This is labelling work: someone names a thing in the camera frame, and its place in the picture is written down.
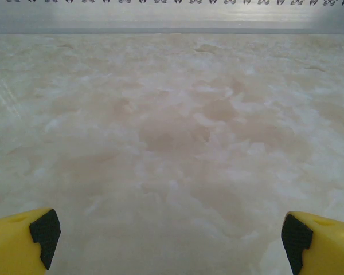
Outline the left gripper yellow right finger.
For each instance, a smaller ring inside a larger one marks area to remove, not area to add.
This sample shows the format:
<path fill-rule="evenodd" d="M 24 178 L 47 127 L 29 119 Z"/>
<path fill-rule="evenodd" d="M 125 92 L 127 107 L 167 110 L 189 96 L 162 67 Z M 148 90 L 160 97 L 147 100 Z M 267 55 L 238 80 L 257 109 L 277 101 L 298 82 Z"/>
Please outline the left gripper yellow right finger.
<path fill-rule="evenodd" d="M 281 239 L 293 274 L 344 275 L 344 222 L 291 211 Z"/>

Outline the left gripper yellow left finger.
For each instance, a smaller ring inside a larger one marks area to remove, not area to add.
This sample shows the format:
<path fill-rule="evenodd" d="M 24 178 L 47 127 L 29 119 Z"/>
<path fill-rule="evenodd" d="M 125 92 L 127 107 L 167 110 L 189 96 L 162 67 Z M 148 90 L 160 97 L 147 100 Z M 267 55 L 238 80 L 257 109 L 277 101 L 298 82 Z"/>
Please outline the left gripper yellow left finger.
<path fill-rule="evenodd" d="M 51 208 L 0 218 L 0 275 L 45 274 L 60 234 L 59 218 Z"/>

